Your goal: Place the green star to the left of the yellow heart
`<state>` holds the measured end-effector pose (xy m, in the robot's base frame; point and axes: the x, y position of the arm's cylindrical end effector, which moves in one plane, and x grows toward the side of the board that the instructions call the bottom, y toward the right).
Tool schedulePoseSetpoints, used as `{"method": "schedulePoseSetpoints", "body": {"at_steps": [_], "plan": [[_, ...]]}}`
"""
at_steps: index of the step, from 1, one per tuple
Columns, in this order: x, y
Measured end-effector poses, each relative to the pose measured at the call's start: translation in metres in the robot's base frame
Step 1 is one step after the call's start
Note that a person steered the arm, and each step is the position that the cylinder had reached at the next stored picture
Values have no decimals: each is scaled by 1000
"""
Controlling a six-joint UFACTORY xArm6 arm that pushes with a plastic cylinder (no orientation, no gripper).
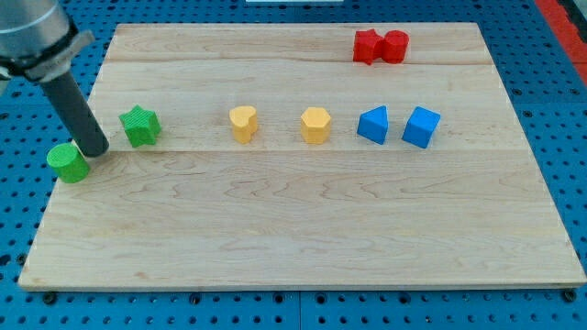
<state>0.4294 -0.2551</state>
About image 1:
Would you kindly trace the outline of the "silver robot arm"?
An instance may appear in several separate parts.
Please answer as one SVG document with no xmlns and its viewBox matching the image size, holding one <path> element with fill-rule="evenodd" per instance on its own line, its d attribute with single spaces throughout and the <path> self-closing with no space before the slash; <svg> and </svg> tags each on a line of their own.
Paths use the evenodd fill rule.
<svg viewBox="0 0 587 330">
<path fill-rule="evenodd" d="M 55 83 L 94 42 L 57 0 L 1 0 L 1 79 Z"/>
</svg>

